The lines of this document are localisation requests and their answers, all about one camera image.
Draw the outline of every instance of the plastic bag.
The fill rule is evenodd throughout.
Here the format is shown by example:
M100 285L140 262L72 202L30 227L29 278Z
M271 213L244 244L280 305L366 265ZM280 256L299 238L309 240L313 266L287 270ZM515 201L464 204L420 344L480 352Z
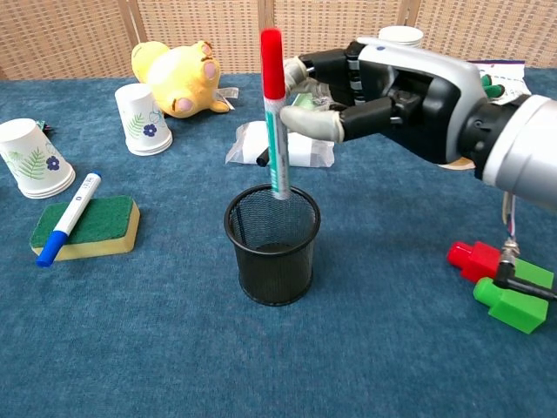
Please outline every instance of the plastic bag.
M249 122L236 130L236 142L226 154L226 163L257 164L256 160L269 146L265 121ZM297 132L288 133L288 157L291 166L330 167L334 163L333 142L308 138Z

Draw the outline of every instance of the plush toy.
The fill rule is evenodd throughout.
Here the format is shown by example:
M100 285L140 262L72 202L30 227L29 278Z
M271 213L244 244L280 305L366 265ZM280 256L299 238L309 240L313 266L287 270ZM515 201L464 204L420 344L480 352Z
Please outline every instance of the plush toy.
M208 42L169 48L156 41L137 44L131 68L140 83L148 84L161 110L174 118L188 118L202 110L227 112L214 98L220 64Z

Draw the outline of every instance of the green leaf print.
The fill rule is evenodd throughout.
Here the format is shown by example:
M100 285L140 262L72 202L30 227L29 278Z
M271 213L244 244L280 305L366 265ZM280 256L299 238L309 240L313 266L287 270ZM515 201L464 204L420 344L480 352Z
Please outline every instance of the green leaf print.
M44 154L38 148L19 163L19 172L34 180L44 179Z
M144 125L143 116L139 113L138 115L133 115L133 118L131 118L126 127L128 128L128 133L137 139L143 132Z

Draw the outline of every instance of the woven backdrop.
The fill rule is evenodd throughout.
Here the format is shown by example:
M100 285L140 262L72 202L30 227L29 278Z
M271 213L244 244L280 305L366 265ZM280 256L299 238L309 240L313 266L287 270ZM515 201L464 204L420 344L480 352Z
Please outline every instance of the woven backdrop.
M144 40L214 45L224 73L259 72L258 34L276 25L285 56L342 47L390 24L463 59L557 67L554 0L4 0L0 79L131 76Z

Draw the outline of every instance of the robotic hand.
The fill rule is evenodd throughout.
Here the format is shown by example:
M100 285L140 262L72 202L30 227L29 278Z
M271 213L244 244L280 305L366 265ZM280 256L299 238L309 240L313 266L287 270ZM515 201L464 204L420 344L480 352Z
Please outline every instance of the robotic hand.
M286 106L291 131L336 143L381 133L434 164L466 157L477 179L557 210L557 101L494 104L475 65L373 37L286 60L285 84L335 102Z

